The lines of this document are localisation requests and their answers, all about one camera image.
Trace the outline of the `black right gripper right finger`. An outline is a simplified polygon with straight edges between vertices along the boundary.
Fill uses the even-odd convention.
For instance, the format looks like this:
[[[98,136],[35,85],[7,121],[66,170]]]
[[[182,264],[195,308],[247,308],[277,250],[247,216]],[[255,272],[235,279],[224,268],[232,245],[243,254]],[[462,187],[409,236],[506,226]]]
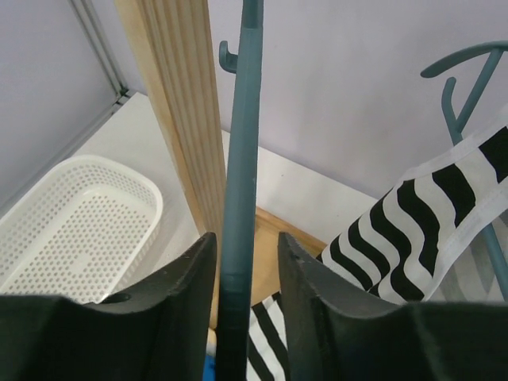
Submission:
[[[292,379],[506,379],[506,304],[398,306],[342,279],[288,233],[278,261]]]

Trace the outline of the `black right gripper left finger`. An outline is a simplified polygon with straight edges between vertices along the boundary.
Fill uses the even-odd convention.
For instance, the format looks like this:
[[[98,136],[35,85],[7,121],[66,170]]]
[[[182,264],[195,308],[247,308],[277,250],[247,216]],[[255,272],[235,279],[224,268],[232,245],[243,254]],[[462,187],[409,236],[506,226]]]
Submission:
[[[99,304],[56,295],[1,299],[4,380],[200,380],[217,238]]]

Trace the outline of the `blue tank top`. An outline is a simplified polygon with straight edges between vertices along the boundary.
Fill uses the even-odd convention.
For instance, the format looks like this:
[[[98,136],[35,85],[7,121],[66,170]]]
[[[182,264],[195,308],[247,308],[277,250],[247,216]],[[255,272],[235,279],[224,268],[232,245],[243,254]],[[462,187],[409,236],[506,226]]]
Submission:
[[[215,358],[209,354],[205,357],[202,381],[215,381]]]

